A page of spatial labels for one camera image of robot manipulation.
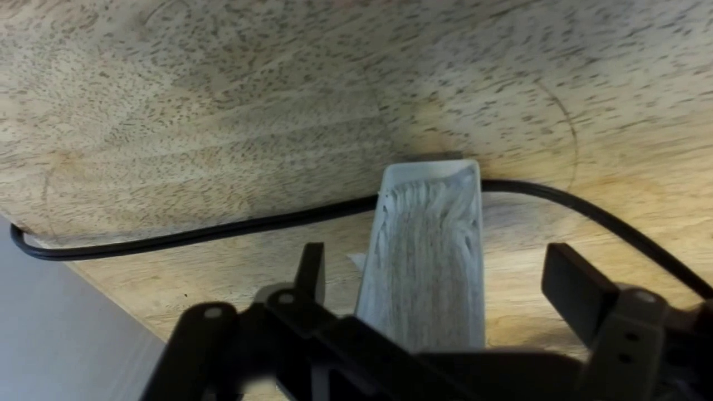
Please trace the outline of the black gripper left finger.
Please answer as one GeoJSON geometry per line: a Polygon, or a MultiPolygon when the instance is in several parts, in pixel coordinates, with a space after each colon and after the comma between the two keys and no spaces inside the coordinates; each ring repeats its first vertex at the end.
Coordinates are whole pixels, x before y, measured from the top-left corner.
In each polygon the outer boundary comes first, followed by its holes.
{"type": "Polygon", "coordinates": [[[322,255],[307,243],[296,280],[263,288],[242,312],[231,303],[185,311],[140,401],[242,401],[263,381],[289,401],[349,401],[347,379],[317,343],[337,322],[322,308],[322,255]]]}

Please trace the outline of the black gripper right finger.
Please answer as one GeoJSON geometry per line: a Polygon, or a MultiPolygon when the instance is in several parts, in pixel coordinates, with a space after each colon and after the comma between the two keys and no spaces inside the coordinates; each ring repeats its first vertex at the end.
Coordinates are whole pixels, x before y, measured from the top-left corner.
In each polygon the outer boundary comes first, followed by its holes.
{"type": "Polygon", "coordinates": [[[575,401],[713,401],[713,302],[673,308],[550,243],[541,293],[589,349],[575,401]]]}

